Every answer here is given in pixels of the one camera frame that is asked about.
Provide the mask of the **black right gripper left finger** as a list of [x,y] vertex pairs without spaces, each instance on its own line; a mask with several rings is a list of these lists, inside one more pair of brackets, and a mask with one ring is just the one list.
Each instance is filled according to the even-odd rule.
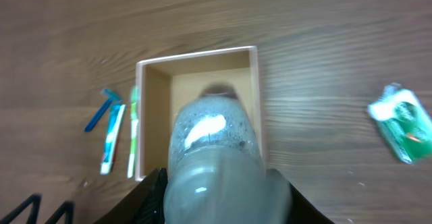
[[164,224],[166,168],[156,168],[94,224]]

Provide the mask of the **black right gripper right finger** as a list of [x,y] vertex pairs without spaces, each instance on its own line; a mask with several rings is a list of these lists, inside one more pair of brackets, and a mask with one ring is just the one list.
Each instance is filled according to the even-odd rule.
[[334,224],[311,204],[277,169],[267,169],[275,188],[278,221],[283,224]]

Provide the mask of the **clear bottle with dark liquid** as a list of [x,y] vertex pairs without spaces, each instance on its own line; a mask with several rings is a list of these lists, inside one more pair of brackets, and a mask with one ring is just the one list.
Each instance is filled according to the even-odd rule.
[[233,87],[214,84],[184,106],[169,143],[166,223],[284,223],[287,181],[264,166]]

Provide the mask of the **blue disposable razor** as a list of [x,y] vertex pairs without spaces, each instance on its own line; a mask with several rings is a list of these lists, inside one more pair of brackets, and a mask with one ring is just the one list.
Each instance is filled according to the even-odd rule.
[[113,103],[120,103],[122,101],[120,95],[118,95],[118,93],[114,92],[113,90],[102,89],[101,94],[105,96],[107,100],[102,104],[92,119],[88,122],[87,126],[84,128],[85,132],[91,132],[93,130],[93,128]]

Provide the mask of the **green soap packet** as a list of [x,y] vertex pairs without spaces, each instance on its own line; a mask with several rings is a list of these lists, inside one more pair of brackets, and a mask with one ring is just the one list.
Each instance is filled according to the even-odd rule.
[[367,111],[399,161],[431,156],[431,118],[413,91],[389,84]]

